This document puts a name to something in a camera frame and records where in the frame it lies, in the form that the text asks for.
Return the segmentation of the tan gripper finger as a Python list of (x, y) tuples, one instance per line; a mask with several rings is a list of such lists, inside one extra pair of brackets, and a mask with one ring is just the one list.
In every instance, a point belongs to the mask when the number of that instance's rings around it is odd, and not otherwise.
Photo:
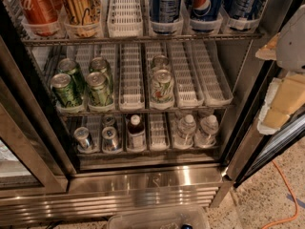
[(275, 50), (278, 38), (279, 34), (277, 33), (266, 45), (255, 53), (255, 57), (261, 60), (276, 60)]
[(280, 84), (281, 80), (274, 78), (266, 92), (264, 104), (260, 110), (257, 123), (257, 130), (263, 135), (273, 135), (290, 117), (288, 114), (274, 110), (271, 106)]

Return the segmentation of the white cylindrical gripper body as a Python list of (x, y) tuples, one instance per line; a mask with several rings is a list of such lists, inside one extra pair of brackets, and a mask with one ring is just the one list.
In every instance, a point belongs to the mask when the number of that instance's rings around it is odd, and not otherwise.
[(285, 115), (291, 115), (305, 103), (305, 75), (292, 74), (280, 83), (272, 108)]

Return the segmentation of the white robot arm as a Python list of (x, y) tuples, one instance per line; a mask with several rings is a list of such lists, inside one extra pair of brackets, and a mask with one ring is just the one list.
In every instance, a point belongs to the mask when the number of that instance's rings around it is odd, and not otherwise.
[(255, 56), (274, 60), (288, 71), (284, 78), (275, 77), (270, 83), (258, 117), (257, 130), (273, 135), (305, 104), (305, 5)]

